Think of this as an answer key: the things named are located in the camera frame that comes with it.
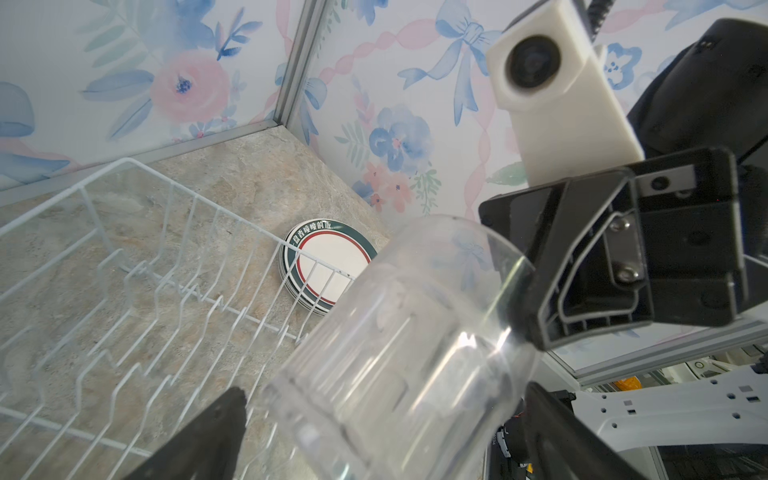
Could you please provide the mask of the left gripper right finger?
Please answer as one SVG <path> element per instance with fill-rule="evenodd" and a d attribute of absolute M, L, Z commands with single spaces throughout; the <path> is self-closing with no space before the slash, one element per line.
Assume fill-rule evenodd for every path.
<path fill-rule="evenodd" d="M 537 479 L 640 479 L 642 475 L 537 383 L 524 396 L 524 436 Z"/>

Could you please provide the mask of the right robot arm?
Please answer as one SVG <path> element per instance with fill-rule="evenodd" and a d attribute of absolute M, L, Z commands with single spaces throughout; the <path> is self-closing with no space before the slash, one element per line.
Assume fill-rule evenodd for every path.
<path fill-rule="evenodd" d="M 721 19 L 629 113 L 583 29 L 511 26 L 487 54 L 525 190 L 482 222 L 535 271 L 510 321 L 539 350 L 650 323 L 723 327 L 767 299 L 767 29 Z"/>

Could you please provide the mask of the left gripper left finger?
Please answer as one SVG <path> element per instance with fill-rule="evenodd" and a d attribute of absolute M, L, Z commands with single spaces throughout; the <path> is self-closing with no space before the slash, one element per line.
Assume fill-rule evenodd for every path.
<path fill-rule="evenodd" d="M 129 479 L 232 479 L 246 431 L 245 392 L 231 387 Z"/>

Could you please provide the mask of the clear glass cup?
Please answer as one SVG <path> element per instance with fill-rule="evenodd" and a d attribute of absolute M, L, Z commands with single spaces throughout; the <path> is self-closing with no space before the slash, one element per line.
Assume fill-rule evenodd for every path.
<path fill-rule="evenodd" d="M 534 272 L 447 215 L 403 228 L 263 391 L 320 479 L 476 479 L 539 360 L 513 317 Z"/>

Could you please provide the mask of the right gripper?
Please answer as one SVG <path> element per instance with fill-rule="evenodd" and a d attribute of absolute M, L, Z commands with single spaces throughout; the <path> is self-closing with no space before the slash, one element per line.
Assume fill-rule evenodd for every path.
<path fill-rule="evenodd" d="M 534 267 L 508 317 L 540 351 L 651 322 L 724 327 L 745 296 L 727 149 L 497 195 L 480 204 L 479 218 Z"/>

